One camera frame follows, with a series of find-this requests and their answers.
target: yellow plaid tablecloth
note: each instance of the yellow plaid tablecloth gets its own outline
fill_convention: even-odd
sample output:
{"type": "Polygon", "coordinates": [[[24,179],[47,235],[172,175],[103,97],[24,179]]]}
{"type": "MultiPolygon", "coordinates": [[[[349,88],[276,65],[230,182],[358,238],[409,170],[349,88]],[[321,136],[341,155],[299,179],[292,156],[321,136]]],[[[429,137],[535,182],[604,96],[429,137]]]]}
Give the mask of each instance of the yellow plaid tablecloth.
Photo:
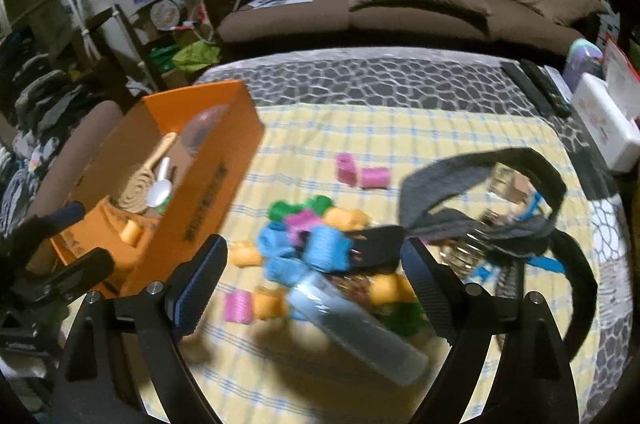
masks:
{"type": "MultiPolygon", "coordinates": [[[[509,146],[531,147],[562,173],[568,194],[558,228],[580,244],[598,280],[589,206],[568,156],[554,131],[538,118],[507,117],[436,110],[342,105],[286,105],[260,108],[267,130],[221,234],[228,241],[255,238],[275,200],[302,202],[327,195],[339,207],[357,207],[379,223],[397,222],[399,184],[415,169],[458,153],[509,146]],[[363,191],[335,180],[336,153],[353,153],[359,167],[388,166],[388,190],[363,191]]],[[[479,185],[447,202],[477,216],[495,201],[479,185]]],[[[431,361],[427,379],[400,388],[332,343],[307,322],[225,323],[225,293],[253,291],[267,285],[262,269],[228,265],[200,327],[182,345],[194,377],[226,424],[404,424],[441,367],[449,346],[441,339],[418,336],[414,344],[431,361]]],[[[526,288],[545,295],[564,334],[571,314],[570,287],[563,275],[527,267],[526,288]]],[[[598,346],[598,317],[572,372],[580,413],[593,380],[598,346]]],[[[465,419],[481,412],[495,375],[500,352],[489,350],[465,419]]],[[[152,387],[141,379],[148,410],[163,416],[152,387]]]]}

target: orange shoe box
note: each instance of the orange shoe box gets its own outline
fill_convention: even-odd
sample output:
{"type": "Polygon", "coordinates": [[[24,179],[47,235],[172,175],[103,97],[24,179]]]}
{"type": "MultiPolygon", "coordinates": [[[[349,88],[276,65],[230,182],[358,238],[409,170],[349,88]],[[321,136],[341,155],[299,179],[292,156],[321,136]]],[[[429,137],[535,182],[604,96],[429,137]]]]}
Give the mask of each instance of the orange shoe box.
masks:
{"type": "MultiPolygon", "coordinates": [[[[209,234],[219,230],[260,144],[264,126],[239,80],[158,93],[145,97],[129,111],[78,180],[70,201],[80,201],[87,211],[106,195],[116,198],[164,134],[180,134],[195,115],[224,104],[228,109],[197,155],[183,160],[180,180],[174,182],[177,185],[156,233],[120,289],[120,296],[136,294],[149,282],[166,280],[177,265],[194,256],[209,234]]],[[[76,259],[60,235],[51,243],[65,265],[76,259]]],[[[103,283],[96,289],[107,297],[115,295],[103,283]]]]}

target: metal bolt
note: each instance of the metal bolt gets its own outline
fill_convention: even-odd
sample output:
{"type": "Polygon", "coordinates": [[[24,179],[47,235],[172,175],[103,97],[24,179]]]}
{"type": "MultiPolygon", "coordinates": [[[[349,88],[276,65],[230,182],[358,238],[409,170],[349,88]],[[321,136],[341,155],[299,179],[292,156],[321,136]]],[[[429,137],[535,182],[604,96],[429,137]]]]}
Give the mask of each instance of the metal bolt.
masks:
{"type": "Polygon", "coordinates": [[[482,287],[477,283],[468,283],[465,285],[465,292],[470,296],[479,296],[482,294],[482,287]]]}
{"type": "Polygon", "coordinates": [[[149,292],[149,294],[158,294],[163,288],[164,285],[162,285],[161,282],[152,281],[151,283],[149,283],[149,285],[146,286],[146,291],[149,292]]]}
{"type": "Polygon", "coordinates": [[[540,292],[529,292],[529,299],[533,301],[536,305],[540,305],[540,303],[544,303],[545,298],[540,292]]]}
{"type": "Polygon", "coordinates": [[[100,299],[102,295],[97,290],[92,290],[86,295],[87,303],[95,303],[98,299],[100,299]]]}

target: spiral wooden utensil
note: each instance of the spiral wooden utensil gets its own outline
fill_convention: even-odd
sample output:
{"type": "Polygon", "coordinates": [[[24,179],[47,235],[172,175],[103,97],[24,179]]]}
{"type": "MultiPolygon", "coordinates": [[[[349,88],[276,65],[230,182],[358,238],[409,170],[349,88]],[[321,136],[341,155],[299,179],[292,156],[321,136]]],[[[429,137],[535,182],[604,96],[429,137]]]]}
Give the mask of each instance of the spiral wooden utensil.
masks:
{"type": "Polygon", "coordinates": [[[146,194],[156,181],[153,167],[173,145],[177,136],[177,133],[167,133],[160,139],[149,158],[140,166],[138,171],[131,175],[124,191],[116,201],[118,207],[136,214],[142,213],[146,209],[146,194]]]}

